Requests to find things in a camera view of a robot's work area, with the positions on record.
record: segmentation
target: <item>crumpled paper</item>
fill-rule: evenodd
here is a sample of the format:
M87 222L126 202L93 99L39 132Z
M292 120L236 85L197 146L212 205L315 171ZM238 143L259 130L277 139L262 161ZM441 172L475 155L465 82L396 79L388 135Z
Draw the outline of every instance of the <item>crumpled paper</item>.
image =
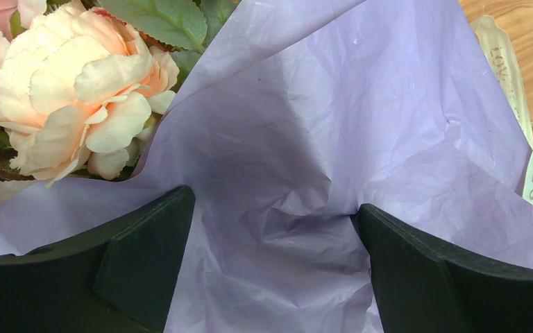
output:
M0 254L197 197L165 332L382 332L362 203L533 268L530 147L457 0L243 0L140 173L0 205Z

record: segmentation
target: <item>flower petal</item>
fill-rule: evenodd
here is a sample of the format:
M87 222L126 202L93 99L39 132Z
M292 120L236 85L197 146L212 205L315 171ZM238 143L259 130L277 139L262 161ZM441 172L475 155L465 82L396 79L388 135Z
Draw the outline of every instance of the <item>flower petal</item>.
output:
M46 12L46 0L18 0L17 10L24 28L29 28L31 20Z
M172 90L167 90L147 99L148 103L150 103L150 108L152 108L154 113L164 114L173 102L175 95L176 93Z
M82 147L80 153L77 154L77 157L73 160L65 162L64 164L61 164L60 166L57 166L53 169L44 169L36 171L32 176L38 180L49 179L50 181L48 182L48 184L46 184L46 187L49 188L52 183L59 181L64 177L68 176L70 173L82 168L89 159L90 155L91 151L89 151L86 147Z
M6 60L0 69L0 119L20 122L26 125L43 124L45 116L37 113L29 100L30 79L39 68L43 59L52 52L52 47L41 46L36 49L17 47L19 53L12 54L12 47L17 45L22 36L31 36L30 31L22 33L7 51Z
M87 136L87 147L94 153L126 148L152 113L148 101L137 92L131 92L125 101L111 103L107 110L105 121L91 126Z
M130 145L126 147L128 154L130 154L130 159L126 162L126 166L135 167L138 158L142 154L143 145L141 145L140 140L134 138Z
M87 169L90 173L112 180L119 176L129 159L130 154L125 148L113 153L93 153L89 158Z
M154 133L154 130L156 129L156 124L152 124L145 129L143 129L138 135L136 135L136 138L139 140L142 140L143 142L148 142L150 138L152 137L152 134Z
M89 117L85 121L85 123L87 125L93 125L95 123L101 123L102 121L107 119L107 115L109 114L109 112L107 110L107 105L109 105L111 103L117 103L117 102L125 101L128 98L128 93L131 92L132 90L133 89L128 89L128 91L125 94L122 94L122 95L119 95L119 96L113 96L110 99L107 99L104 102L102 102L101 107L97 111L95 111L95 113L93 113L91 115L91 117Z
M106 58L109 52L90 36L73 37L47 56L30 79L29 99L41 114L49 114L76 101L74 79L85 64Z
M85 113L76 106L66 106L50 114L44 127L29 137L27 160L19 161L21 174L32 175L41 169L57 168L72 159L80 146Z
M98 103L114 96L125 87L142 81L152 68L148 54L112 54L87 63L76 77L74 89L84 103Z
M21 147L25 144L27 138L29 137L29 134L20 133L15 130L8 130L8 134L11 146L18 152L21 150Z
M8 58L15 57L24 49L32 51L48 46L50 50L56 50L75 36L69 27L72 21L85 11L80 1L77 6L74 5L75 2L73 0L71 3L66 3L51 14L34 17L30 29L11 42Z
M21 123L14 123L11 121L0 121L0 126L2 128L14 130L16 132L23 133L23 134L33 134L39 130L39 128L36 128L36 127L26 126Z
M3 34L8 40L11 40L11 27L9 25L9 19L15 11L15 4L9 8L3 8L0 10L0 31L3 31Z
M150 53L152 53L154 59L158 61L161 70L167 73L168 83L166 89L171 89L176 84L179 72L176 62L174 62L169 52L164 52L156 46L150 48Z
M92 11L83 12L72 21L70 29L77 35L91 36L111 54L127 54L126 43L109 17L102 17Z

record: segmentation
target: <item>purple wrapping paper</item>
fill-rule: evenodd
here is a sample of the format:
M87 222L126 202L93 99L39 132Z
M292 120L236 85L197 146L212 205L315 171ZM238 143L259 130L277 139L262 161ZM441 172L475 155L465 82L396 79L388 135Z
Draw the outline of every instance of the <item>purple wrapping paper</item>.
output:
M373 203L533 268L533 207L515 192L529 153L457 0L243 0L141 172L17 194L0 255L186 184L197 205L165 332L382 332L347 215Z

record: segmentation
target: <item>flower bouquet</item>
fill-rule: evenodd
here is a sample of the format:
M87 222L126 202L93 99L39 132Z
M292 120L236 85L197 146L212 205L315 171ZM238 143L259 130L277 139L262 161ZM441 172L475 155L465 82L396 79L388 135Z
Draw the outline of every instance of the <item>flower bouquet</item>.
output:
M0 204L0 255L187 185L165 332L382 332L350 219L363 203L533 268L533 206L515 192L530 146L456 0L201 0L171 16L185 2L75 1L12 29L0 165L41 183Z
M235 2L0 1L0 188L129 178Z

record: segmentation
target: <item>cream ribbon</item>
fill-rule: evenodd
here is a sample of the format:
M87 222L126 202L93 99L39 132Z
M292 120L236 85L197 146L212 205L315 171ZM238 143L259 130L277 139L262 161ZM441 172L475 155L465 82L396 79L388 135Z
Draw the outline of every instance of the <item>cream ribbon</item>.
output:
M511 109L532 147L532 154L527 166L522 197L533 204L533 132L528 104L524 92L522 73L516 59L509 36L497 24L492 16L479 17L471 22L471 28L477 36L483 54L489 61L500 86L502 87Z

